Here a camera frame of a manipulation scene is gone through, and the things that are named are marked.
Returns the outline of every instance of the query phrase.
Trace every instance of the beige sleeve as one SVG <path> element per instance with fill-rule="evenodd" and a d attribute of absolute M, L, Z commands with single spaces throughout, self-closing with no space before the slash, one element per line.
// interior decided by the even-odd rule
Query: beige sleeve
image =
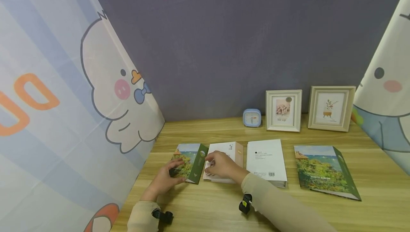
<path fill-rule="evenodd" d="M 159 219 L 151 214 L 155 209 L 159 209 L 156 202 L 136 203 L 128 220 L 128 232 L 157 232 Z"/>
<path fill-rule="evenodd" d="M 281 232 L 336 231 L 314 210 L 252 173 L 245 177 L 241 187 L 244 194 L 252 195 L 255 210 Z"/>

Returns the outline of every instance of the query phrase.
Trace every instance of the framed photo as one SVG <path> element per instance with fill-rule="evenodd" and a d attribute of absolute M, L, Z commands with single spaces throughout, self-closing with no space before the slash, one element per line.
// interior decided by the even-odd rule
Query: framed photo
<path fill-rule="evenodd" d="M 302 90 L 266 91 L 266 130 L 300 132 Z"/>
<path fill-rule="evenodd" d="M 312 86 L 307 127 L 348 132 L 355 91 L 355 86 Z"/>

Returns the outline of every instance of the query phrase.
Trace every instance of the blue alarm clock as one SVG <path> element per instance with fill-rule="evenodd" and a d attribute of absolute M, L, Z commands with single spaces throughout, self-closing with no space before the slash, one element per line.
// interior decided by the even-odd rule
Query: blue alarm clock
<path fill-rule="evenodd" d="M 243 124 L 248 127 L 259 127 L 261 125 L 261 111 L 256 108 L 248 108 L 243 111 Z"/>

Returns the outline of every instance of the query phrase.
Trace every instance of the fabric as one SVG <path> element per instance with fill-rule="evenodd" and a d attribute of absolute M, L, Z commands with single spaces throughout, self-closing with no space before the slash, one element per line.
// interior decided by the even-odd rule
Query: fabric
<path fill-rule="evenodd" d="M 159 219 L 152 216 L 155 209 L 160 209 L 156 202 L 140 201 L 134 205 L 127 223 L 128 232 L 157 232 Z"/>
<path fill-rule="evenodd" d="M 0 0 L 0 231 L 108 232 L 164 125 L 98 0 Z"/>
<path fill-rule="evenodd" d="M 410 0 L 400 0 L 354 97 L 352 120 L 410 175 Z"/>
<path fill-rule="evenodd" d="M 252 195 L 254 209 L 281 232 L 336 232 L 311 208 L 252 173 L 245 177 L 241 187 L 244 194 Z M 159 207 L 155 202 L 138 202 L 132 208 L 128 232 L 158 231 L 158 219 L 151 215 L 156 208 Z"/>

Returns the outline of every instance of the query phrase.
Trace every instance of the cartoon duck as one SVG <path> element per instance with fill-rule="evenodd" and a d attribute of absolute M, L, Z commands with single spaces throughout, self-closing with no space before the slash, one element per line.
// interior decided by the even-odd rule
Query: cartoon duck
<path fill-rule="evenodd" d="M 410 174 L 410 20 L 391 20 L 356 91 L 352 119 Z"/>
<path fill-rule="evenodd" d="M 124 154 L 141 141 L 154 140 L 164 117 L 105 15 L 84 34 L 81 62 L 95 110 L 111 121 L 107 140 L 119 144 Z"/>

